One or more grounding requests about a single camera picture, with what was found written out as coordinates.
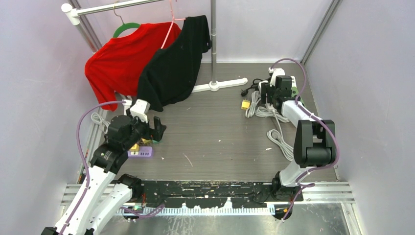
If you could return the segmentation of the purple power strip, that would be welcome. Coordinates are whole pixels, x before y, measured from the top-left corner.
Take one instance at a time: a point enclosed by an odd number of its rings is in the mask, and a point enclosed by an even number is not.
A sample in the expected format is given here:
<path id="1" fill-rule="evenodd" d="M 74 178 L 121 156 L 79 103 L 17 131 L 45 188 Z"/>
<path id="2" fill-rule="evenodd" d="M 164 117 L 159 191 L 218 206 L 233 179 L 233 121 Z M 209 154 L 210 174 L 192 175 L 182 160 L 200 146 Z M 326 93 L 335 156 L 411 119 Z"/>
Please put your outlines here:
<path id="1" fill-rule="evenodd" d="M 150 158 L 153 155 L 153 148 L 151 146 L 139 146 L 139 152 L 128 151 L 129 158 Z"/>

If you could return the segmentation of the yellow plug adapter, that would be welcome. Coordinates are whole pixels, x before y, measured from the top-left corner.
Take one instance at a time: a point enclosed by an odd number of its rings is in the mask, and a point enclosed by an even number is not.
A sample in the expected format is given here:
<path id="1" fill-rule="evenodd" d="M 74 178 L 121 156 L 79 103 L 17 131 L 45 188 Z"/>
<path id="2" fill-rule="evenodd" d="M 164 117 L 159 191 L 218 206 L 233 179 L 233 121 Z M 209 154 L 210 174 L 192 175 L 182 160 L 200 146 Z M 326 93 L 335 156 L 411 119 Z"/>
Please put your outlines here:
<path id="1" fill-rule="evenodd" d="M 249 100 L 242 100 L 241 109 L 248 110 L 250 108 L 251 102 Z"/>

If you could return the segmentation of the green power strip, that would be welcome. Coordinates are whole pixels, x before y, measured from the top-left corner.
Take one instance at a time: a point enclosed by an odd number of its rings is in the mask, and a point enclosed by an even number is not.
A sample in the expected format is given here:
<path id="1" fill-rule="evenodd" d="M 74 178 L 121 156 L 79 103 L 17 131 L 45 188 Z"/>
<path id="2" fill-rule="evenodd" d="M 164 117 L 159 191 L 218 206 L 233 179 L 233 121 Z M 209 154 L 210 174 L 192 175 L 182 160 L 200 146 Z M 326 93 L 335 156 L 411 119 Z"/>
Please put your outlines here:
<path id="1" fill-rule="evenodd" d="M 299 93 L 297 87 L 292 86 L 291 87 L 291 92 L 292 92 L 292 99 L 295 100 L 295 98 L 298 96 L 298 93 Z M 301 96 L 298 98 L 298 102 L 301 103 L 303 106 L 305 106 L 305 103 L 304 103 Z"/>

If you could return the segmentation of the white power strip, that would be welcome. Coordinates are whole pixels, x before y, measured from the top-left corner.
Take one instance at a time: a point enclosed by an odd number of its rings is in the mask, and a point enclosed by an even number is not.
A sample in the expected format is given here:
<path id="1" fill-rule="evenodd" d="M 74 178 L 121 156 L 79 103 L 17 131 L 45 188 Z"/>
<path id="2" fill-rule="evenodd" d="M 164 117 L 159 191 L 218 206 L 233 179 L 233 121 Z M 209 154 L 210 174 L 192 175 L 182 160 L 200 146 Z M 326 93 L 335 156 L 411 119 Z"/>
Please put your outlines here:
<path id="1" fill-rule="evenodd" d="M 297 87 L 296 78 L 294 76 L 291 76 L 291 83 L 292 87 Z"/>

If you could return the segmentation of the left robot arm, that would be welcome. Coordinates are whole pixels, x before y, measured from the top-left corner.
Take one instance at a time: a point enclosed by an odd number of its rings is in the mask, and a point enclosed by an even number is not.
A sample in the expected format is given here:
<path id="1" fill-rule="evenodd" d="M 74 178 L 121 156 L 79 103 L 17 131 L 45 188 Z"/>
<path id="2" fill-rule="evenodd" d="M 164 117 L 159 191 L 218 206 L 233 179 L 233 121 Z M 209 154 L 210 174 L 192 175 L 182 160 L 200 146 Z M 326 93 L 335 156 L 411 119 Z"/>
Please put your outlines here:
<path id="1" fill-rule="evenodd" d="M 128 151 L 142 138 L 160 141 L 166 125 L 154 117 L 154 128 L 138 117 L 114 117 L 105 134 L 105 141 L 95 150 L 86 178 L 75 198 L 53 227 L 44 235 L 98 235 L 128 201 L 137 202 L 143 195 L 141 179 L 122 175 L 105 199 L 102 195 L 128 159 Z"/>

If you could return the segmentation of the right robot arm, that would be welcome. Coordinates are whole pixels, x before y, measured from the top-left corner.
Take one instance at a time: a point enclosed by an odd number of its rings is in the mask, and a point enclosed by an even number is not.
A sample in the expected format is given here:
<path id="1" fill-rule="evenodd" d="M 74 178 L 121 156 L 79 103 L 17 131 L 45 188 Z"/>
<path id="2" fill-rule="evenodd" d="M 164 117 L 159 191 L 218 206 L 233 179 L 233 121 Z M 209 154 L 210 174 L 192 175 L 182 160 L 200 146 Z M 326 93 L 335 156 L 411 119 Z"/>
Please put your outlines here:
<path id="1" fill-rule="evenodd" d="M 300 96 L 293 95 L 292 80 L 287 75 L 276 75 L 258 84 L 261 103 L 278 111 L 296 127 L 294 159 L 273 179 L 272 196 L 278 201 L 289 197 L 290 188 L 299 187 L 311 172 L 333 164 L 337 155 L 334 122 L 307 110 Z"/>

